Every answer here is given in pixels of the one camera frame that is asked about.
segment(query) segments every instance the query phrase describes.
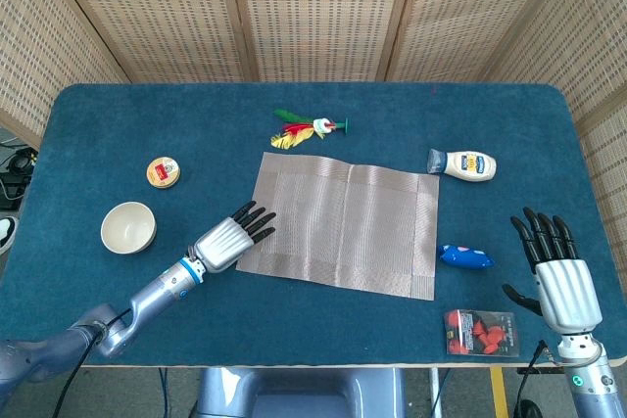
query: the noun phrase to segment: blue table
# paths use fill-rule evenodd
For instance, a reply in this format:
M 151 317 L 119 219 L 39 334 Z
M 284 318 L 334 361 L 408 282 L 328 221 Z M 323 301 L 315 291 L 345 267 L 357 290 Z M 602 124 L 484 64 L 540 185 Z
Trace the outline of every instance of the blue table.
M 541 318 L 501 291 L 535 287 L 509 217 L 522 207 L 558 213 L 590 265 L 604 321 L 597 336 L 611 358 L 627 356 L 627 310 L 586 166 L 563 97 L 544 85 L 431 83 L 76 85 L 54 106 L 0 284 L 0 331 L 38 340 L 131 295 L 172 265 L 190 242 L 252 194 L 263 151 L 286 108 L 350 119 L 347 136 L 313 138 L 291 153 L 424 172 L 430 147 L 494 156 L 494 180 L 444 176 L 438 244 L 487 251 L 496 266 L 438 264 L 434 302 L 258 276 L 233 268 L 190 293 L 124 355 L 92 364 L 286 365 L 527 362 L 537 341 L 555 347 Z M 174 157 L 180 180 L 151 187 L 148 163 Z M 157 219 L 153 244 L 115 255 L 100 242 L 102 218 L 140 201 Z M 519 358 L 448 356 L 442 315 L 453 308 L 513 311 Z

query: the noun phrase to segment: mayonnaise bottle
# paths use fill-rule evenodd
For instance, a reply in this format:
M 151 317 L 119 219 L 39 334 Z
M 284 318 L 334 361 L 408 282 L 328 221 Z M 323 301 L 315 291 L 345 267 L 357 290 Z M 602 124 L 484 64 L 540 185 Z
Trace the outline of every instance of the mayonnaise bottle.
M 428 173 L 447 173 L 466 181 L 491 180 L 497 172 L 497 161 L 475 151 L 441 152 L 431 149 Z

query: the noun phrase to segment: bottle cap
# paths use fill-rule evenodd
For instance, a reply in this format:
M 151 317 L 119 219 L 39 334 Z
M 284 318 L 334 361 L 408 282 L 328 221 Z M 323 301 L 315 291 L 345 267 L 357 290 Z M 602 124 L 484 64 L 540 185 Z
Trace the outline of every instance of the bottle cap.
M 180 168 L 170 157 L 154 159 L 146 169 L 146 178 L 155 188 L 169 188 L 178 180 Z

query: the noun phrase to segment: white bowl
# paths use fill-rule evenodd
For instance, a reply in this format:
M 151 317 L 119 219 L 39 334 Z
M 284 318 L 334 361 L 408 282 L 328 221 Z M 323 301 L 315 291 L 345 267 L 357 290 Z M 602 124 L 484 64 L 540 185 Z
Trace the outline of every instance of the white bowl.
M 155 238 L 155 216 L 147 206 L 129 201 L 111 209 L 102 221 L 100 238 L 114 254 L 135 254 Z

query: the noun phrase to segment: robotic hand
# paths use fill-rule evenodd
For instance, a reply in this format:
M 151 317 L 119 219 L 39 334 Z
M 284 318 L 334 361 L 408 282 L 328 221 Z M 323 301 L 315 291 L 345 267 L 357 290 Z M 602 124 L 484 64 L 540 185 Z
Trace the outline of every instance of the robotic hand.
M 579 417 L 625 418 L 605 348 L 592 336 L 603 318 L 588 265 L 577 255 L 570 229 L 560 217 L 550 220 L 530 208 L 523 211 L 531 232 L 517 217 L 511 223 L 522 241 L 540 300 L 521 296 L 509 284 L 503 290 L 518 305 L 543 316 L 561 335 L 557 350 L 563 362 L 556 365 L 564 368 Z
M 276 214 L 265 208 L 249 213 L 251 201 L 188 248 L 187 255 L 130 299 L 133 318 L 126 326 L 109 304 L 98 305 L 68 330 L 43 342 L 0 342 L 0 412 L 24 380 L 41 382 L 75 367 L 96 344 L 100 354 L 120 354 L 137 333 L 164 309 L 203 282 L 206 272 L 220 273 L 253 245 L 274 232 L 263 227 Z

